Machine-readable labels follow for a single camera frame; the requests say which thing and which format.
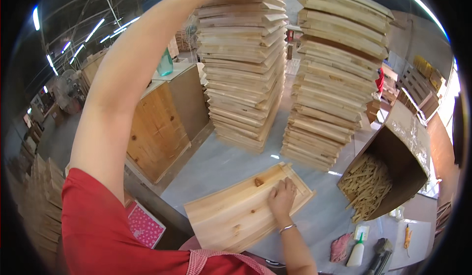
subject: gray floor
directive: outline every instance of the gray floor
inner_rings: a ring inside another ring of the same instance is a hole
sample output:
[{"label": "gray floor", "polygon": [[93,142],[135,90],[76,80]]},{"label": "gray floor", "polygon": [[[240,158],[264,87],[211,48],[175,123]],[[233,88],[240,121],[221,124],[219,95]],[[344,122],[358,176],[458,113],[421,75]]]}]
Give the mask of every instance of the gray floor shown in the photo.
[{"label": "gray floor", "polygon": [[63,123],[58,127],[56,127],[52,116],[48,116],[43,122],[44,131],[37,153],[44,160],[51,158],[62,170],[69,163],[72,143],[81,114],[66,115]]}]

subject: white glue bottle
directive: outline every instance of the white glue bottle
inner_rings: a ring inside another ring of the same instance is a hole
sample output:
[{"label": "white glue bottle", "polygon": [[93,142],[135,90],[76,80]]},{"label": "white glue bottle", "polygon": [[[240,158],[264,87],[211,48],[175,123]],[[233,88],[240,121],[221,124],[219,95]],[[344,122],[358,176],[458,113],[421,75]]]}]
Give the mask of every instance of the white glue bottle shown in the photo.
[{"label": "white glue bottle", "polygon": [[364,245],[362,244],[362,235],[363,233],[361,233],[361,239],[354,246],[351,252],[351,256],[349,257],[349,260],[347,261],[346,266],[348,267],[358,267],[362,264],[362,257],[364,255]]}]

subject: pink checkered apron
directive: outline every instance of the pink checkered apron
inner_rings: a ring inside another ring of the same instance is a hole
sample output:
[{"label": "pink checkered apron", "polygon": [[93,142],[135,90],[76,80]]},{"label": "pink checkered apron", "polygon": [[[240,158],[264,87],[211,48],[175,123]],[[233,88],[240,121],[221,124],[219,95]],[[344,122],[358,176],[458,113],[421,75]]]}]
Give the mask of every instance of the pink checkered apron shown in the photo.
[{"label": "pink checkered apron", "polygon": [[248,256],[208,249],[197,249],[190,251],[190,261],[188,264],[187,275],[200,275],[200,272],[203,270],[208,258],[214,256],[233,256],[241,260],[246,265],[250,266],[260,275],[275,275],[274,272],[270,271],[261,264],[258,264],[254,259],[251,259]]}]

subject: pink box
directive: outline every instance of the pink box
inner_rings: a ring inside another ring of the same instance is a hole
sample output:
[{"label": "pink box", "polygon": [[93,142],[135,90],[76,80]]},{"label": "pink box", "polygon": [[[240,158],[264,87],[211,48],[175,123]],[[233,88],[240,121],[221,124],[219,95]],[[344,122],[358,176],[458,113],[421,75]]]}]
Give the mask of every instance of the pink box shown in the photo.
[{"label": "pink box", "polygon": [[127,208],[129,230],[139,242],[155,248],[166,226],[147,211],[139,202],[133,201]]}]

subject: wall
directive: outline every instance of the wall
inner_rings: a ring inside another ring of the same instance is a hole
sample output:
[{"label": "wall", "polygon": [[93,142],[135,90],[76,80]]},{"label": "wall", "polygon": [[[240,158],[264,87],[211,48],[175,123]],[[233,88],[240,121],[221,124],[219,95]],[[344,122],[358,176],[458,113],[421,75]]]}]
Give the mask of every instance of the wall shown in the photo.
[{"label": "wall", "polygon": [[298,12],[303,9],[302,4],[300,4],[298,0],[285,0],[285,4],[285,9],[287,10],[286,14],[290,24],[297,25]]},{"label": "wall", "polygon": [[387,38],[388,49],[413,65],[416,55],[421,55],[436,67],[448,81],[453,54],[451,46],[439,27],[426,19],[400,11],[392,11],[396,24]]}]

